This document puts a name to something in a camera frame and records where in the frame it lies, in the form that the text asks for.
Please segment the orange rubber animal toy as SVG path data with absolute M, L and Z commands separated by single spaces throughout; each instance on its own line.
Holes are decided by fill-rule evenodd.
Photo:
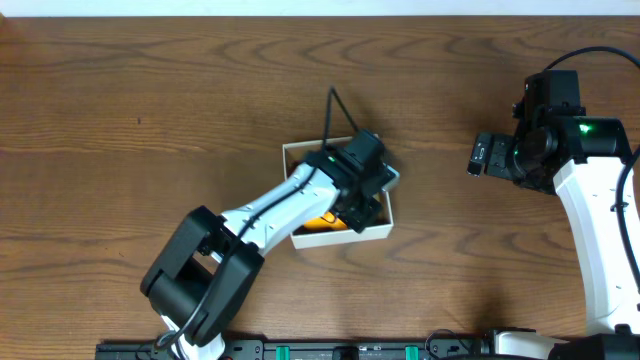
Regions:
M 331 212 L 327 212 L 320 217 L 316 217 L 305 222 L 303 228 L 312 232 L 324 232 L 343 231 L 347 230 L 348 226 L 336 215 Z

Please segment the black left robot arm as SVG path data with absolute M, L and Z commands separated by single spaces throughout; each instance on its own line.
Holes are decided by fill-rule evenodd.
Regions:
M 258 199 L 215 214 L 189 212 L 144 275 L 140 291 L 168 330 L 153 347 L 180 359 L 219 358 L 266 254 L 306 222 L 335 214 L 357 233 L 382 210 L 377 194 L 399 179 L 377 150 L 313 151 Z

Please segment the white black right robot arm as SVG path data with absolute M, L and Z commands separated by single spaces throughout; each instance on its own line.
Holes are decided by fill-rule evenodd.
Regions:
M 528 330 L 493 336 L 490 359 L 636 359 L 639 356 L 639 216 L 632 153 L 615 118 L 560 116 L 514 135 L 477 135 L 467 172 L 556 195 L 569 219 L 583 279 L 586 334 Z

